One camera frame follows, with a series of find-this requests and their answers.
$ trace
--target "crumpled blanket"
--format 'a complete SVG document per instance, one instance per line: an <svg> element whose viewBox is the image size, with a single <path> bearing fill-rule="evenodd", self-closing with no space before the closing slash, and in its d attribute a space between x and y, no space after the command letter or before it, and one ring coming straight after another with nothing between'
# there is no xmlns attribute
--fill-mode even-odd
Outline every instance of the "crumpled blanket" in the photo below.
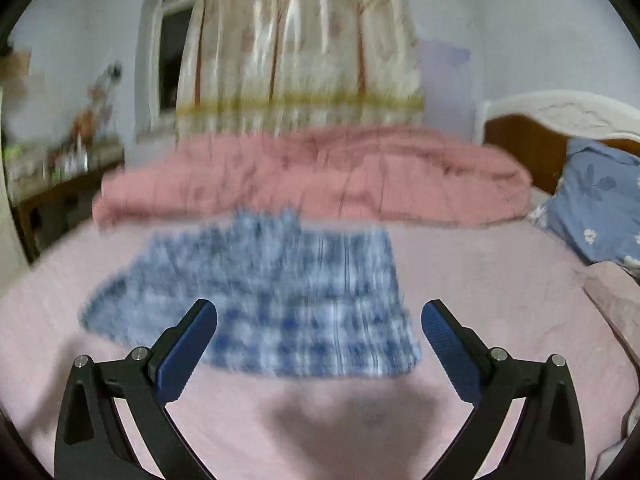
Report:
<svg viewBox="0 0 640 480"><path fill-rule="evenodd" d="M93 212L101 226L239 208L475 226L525 216L530 182L500 148L405 124L203 135L162 162L105 177Z"/></svg>
<svg viewBox="0 0 640 480"><path fill-rule="evenodd" d="M274 376L404 374L420 348L388 233L302 230L286 212L157 237L81 314L88 330L151 346L198 298L218 328L201 362Z"/></svg>

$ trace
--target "bed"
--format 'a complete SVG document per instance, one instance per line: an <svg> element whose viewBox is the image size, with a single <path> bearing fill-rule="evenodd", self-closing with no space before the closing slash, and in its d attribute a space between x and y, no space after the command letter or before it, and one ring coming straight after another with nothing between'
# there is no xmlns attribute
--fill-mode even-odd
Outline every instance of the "bed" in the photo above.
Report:
<svg viewBox="0 0 640 480"><path fill-rule="evenodd" d="M630 150L640 146L634 140L640 134L640 111L591 94L510 98L483 105L478 118L476 142L511 152L545 192L555 189L567 136L610 139ZM530 150L538 156L530 157ZM89 222L41 258L0 301L0 404L49 473L58 407L73 359L85 353L96 361L111 360L129 351L80 328L78 313L89 295L154 233L202 223L124 222L99 232ZM358 222L306 224L362 228ZM567 359L590 475L597 454L620 439L638 378L582 290L584 264L527 221L481 229L390 222L386 228L416 335L423 304L441 298L489 346L504 347L517 358L545 360L559 353ZM422 361L397 379L296 381L201 365L168 411L220 479L422 478L460 430L470 407L458 399L421 340ZM514 402L481 473L499 462L521 406ZM142 465L158 474L126 404L118 408Z"/></svg>

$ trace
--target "curtain yellow trim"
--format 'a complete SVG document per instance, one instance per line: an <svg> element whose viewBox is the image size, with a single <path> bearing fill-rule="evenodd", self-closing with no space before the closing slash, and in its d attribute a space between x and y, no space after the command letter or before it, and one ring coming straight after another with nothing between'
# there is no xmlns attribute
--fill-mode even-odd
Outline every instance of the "curtain yellow trim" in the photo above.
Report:
<svg viewBox="0 0 640 480"><path fill-rule="evenodd" d="M420 111L424 108L422 94L414 94L408 97L396 97L385 94L349 94L336 92L334 94L314 93L286 93L272 100L263 98L237 97L232 99L210 101L199 105L178 106L175 109L177 116L220 114L237 110L265 110L268 108L287 105L365 105L380 108L403 108L405 110Z"/></svg>

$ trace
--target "white door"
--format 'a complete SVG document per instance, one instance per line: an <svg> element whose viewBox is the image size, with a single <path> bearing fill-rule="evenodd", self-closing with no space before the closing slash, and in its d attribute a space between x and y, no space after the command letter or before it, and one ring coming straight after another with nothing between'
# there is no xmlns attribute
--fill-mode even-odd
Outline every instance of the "white door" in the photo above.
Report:
<svg viewBox="0 0 640 480"><path fill-rule="evenodd" d="M0 88L1 111L2 88ZM0 296L4 294L13 280L27 269L27 260L24 257L24 251L15 232L14 219L6 196L1 155L0 153Z"/></svg>

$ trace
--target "white headboard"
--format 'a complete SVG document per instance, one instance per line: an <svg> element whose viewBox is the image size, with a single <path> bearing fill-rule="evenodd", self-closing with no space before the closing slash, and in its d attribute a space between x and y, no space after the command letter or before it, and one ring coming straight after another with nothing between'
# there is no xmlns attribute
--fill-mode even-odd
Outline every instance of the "white headboard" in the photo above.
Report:
<svg viewBox="0 0 640 480"><path fill-rule="evenodd" d="M590 92L549 90L485 101L476 112L474 142L484 141L484 124L522 114L572 137L631 139L640 142L640 110Z"/></svg>

